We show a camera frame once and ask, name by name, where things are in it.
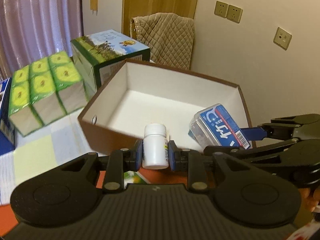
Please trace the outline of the clear blue floss case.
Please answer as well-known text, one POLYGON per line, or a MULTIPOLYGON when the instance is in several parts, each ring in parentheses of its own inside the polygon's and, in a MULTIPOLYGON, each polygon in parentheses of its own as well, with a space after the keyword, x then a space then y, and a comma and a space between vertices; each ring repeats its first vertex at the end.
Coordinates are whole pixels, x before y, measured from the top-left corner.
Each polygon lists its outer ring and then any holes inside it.
POLYGON ((197 112, 189 124, 188 135, 202 148, 229 146, 249 149, 249 141, 222 104, 197 112))

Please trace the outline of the white pill bottle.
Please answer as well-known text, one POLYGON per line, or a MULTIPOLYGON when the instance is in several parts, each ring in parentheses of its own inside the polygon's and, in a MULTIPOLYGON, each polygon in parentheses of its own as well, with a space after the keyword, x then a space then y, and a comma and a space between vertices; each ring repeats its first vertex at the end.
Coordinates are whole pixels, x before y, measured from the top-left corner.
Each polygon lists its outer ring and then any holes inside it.
POLYGON ((167 129, 163 124, 146 125, 142 165, 148 170, 162 170, 169 167, 167 129))

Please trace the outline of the green white spray box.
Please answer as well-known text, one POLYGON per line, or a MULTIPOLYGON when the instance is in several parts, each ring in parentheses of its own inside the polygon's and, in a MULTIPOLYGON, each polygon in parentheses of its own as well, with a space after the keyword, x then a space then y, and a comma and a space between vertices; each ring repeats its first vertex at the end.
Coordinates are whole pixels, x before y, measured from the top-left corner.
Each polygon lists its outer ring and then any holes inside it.
POLYGON ((124 187, 127 188, 129 184, 149 184, 150 182, 140 173, 134 171, 127 171, 124 173, 124 187))

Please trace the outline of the plaid folded cloth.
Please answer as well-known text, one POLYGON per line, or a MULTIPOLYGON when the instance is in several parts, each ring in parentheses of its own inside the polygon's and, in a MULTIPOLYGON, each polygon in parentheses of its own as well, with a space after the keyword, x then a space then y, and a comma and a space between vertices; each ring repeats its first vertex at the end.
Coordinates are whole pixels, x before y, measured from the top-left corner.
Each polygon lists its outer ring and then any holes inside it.
POLYGON ((80 112, 26 137, 16 133, 16 149, 1 155, 1 205, 10 203, 10 196, 20 183, 93 151, 78 122, 80 112))

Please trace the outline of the brown open storage box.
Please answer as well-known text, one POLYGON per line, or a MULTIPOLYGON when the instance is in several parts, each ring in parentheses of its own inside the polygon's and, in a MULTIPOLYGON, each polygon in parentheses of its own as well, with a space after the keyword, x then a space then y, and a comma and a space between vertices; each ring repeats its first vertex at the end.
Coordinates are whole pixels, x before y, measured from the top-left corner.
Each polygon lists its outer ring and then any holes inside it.
POLYGON ((163 124, 181 148, 200 150, 189 124, 200 110, 222 104, 238 126, 252 122, 239 85, 208 75, 126 60, 104 82, 78 120, 91 147, 110 154, 131 148, 151 123, 163 124))

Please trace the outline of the green tissue pack bundle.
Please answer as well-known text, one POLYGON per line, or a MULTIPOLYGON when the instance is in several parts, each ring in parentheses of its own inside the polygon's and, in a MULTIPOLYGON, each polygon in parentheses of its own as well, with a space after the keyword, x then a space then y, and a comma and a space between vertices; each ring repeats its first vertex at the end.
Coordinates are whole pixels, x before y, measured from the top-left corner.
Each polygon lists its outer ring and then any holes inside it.
POLYGON ((86 104, 84 80, 65 51, 34 61, 12 76, 8 117, 24 137, 86 104))

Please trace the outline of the green landscape milk carton box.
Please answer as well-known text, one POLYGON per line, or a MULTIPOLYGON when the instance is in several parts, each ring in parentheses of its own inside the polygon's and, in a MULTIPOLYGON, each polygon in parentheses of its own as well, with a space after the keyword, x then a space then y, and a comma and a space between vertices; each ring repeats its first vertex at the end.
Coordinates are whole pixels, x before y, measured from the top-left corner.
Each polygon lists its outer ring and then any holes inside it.
POLYGON ((150 60, 150 48, 113 29, 71 40, 73 62, 91 98, 126 59, 150 60))

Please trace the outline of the blue flat puzzle box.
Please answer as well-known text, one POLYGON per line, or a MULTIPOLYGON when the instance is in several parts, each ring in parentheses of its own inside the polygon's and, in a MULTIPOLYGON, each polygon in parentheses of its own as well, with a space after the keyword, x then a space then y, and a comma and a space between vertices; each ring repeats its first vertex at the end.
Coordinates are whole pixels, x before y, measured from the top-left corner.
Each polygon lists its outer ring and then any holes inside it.
POLYGON ((10 99, 11 78, 1 81, 1 130, 0 148, 1 155, 15 149, 15 130, 9 121, 9 99, 10 99))

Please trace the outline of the red Motul cardboard mat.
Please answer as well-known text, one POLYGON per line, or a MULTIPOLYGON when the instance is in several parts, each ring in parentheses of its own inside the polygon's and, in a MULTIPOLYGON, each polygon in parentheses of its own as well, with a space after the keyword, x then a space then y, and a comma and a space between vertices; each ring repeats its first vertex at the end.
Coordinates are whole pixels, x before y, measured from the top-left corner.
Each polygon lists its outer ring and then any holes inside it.
POLYGON ((5 239, 217 239, 209 197, 182 184, 95 186, 92 169, 53 169, 16 187, 5 239))

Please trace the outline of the quilted beige chair cover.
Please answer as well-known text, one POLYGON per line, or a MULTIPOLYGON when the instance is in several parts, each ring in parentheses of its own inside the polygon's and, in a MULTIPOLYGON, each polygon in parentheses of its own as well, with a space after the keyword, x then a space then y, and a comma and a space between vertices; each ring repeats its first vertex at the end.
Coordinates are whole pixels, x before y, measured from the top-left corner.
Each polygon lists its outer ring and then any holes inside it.
POLYGON ((190 69, 194 20, 172 12, 157 12, 130 20, 130 36, 150 48, 150 59, 166 66, 190 69))

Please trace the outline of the pink curtain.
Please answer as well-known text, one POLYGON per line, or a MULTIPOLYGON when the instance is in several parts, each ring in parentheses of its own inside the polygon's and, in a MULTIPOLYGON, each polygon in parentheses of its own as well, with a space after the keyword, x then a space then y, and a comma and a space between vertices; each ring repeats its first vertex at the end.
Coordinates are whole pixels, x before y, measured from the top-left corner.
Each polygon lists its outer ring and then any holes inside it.
POLYGON ((1 0, 1 79, 83 33, 82 0, 1 0))

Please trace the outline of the single wall socket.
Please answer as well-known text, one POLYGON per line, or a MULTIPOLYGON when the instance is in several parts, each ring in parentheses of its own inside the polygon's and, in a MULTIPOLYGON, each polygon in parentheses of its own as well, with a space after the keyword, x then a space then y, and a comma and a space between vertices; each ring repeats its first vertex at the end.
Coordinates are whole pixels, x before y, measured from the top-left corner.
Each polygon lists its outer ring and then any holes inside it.
POLYGON ((291 42, 292 35, 282 29, 281 27, 277 28, 276 34, 274 36, 273 42, 283 48, 284 50, 287 50, 289 47, 289 44, 291 42))

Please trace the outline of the wall socket plates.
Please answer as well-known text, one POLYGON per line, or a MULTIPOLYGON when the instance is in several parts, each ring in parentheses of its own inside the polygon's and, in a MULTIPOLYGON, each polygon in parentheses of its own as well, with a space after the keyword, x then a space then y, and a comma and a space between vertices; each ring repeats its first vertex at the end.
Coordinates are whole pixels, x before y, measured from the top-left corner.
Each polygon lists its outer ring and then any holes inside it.
POLYGON ((224 2, 216 1, 214 15, 226 18, 232 22, 240 23, 243 9, 224 2))

